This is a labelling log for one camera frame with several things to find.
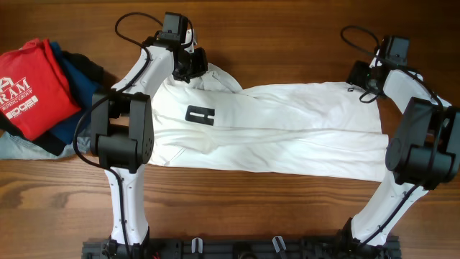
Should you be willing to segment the white t-shirt black print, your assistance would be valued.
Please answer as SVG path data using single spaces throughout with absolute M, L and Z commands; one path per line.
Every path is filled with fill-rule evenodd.
M 150 163 L 381 181 L 388 137 L 376 104 L 344 82 L 242 88 L 212 65 L 165 79 L 152 100 Z

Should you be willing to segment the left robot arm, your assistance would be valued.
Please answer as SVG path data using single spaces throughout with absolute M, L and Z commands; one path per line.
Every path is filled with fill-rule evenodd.
M 91 152 L 111 189 L 113 228 L 100 243 L 86 242 L 83 258 L 151 258 L 144 213 L 144 170 L 154 147 L 152 98 L 168 77 L 189 82 L 208 70 L 191 21 L 168 12 L 161 30 L 139 44 L 140 57 L 108 91 L 93 95 Z

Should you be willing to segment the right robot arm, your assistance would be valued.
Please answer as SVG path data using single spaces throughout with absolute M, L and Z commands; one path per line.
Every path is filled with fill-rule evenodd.
M 406 37 L 387 35 L 370 64 L 357 62 L 349 75 L 376 97 L 391 99 L 402 113 L 385 153 L 388 172 L 367 205 L 335 237 L 306 237 L 306 258 L 400 258 L 392 228 L 419 198 L 459 170 L 459 108 L 442 100 L 408 67 Z

